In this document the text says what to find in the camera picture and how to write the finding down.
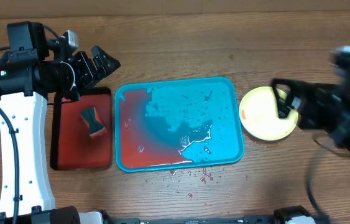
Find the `yellow-green plate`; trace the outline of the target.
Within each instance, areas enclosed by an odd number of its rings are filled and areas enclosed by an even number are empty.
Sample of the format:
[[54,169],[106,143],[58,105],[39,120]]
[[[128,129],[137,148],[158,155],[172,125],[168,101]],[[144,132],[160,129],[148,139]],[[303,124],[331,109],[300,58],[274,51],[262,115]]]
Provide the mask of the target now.
[[244,129],[255,138],[277,141],[287,137],[296,127],[298,113],[293,110],[287,118],[279,118],[275,95],[271,86],[249,91],[239,105]]

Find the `red sponge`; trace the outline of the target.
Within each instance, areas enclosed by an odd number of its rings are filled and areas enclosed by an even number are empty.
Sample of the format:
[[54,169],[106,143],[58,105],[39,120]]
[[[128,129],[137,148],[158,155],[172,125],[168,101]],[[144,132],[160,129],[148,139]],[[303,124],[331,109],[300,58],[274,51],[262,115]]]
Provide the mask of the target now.
[[81,117],[88,127],[88,133],[91,138],[97,138],[107,131],[95,107],[84,109],[81,112]]

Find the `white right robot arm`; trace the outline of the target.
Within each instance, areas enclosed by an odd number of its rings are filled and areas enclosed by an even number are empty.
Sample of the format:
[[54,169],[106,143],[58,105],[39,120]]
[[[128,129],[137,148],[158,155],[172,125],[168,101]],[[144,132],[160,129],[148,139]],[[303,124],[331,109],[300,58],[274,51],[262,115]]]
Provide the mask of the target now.
[[333,144],[350,156],[350,81],[335,85],[274,78],[271,87],[280,119],[297,110],[302,116],[300,129],[326,131]]

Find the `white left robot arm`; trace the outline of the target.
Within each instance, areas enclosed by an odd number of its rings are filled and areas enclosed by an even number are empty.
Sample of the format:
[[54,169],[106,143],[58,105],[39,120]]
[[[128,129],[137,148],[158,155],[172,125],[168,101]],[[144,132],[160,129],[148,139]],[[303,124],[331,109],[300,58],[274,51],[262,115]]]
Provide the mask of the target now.
[[57,62],[36,49],[9,52],[0,62],[2,191],[0,223],[50,221],[55,199],[47,176],[44,125],[49,93],[78,101],[86,90],[120,67],[98,46]]

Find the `black tray with red liquid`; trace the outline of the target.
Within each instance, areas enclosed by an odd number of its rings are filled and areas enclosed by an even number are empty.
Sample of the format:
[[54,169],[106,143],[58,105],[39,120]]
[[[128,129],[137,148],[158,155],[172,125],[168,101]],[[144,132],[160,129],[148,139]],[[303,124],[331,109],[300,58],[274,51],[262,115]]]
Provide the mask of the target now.
[[[107,167],[112,156],[112,100],[108,87],[82,90],[75,97],[56,93],[53,103],[50,167],[53,170]],[[91,138],[81,117],[86,108],[95,107],[107,131]]]

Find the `teal plastic tray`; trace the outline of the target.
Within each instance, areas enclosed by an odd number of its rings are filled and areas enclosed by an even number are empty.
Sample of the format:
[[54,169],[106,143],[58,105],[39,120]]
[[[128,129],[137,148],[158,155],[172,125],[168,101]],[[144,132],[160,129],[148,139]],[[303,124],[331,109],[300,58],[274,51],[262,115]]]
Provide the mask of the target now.
[[125,172],[238,162],[244,140],[225,77],[121,86],[114,96],[115,159]]

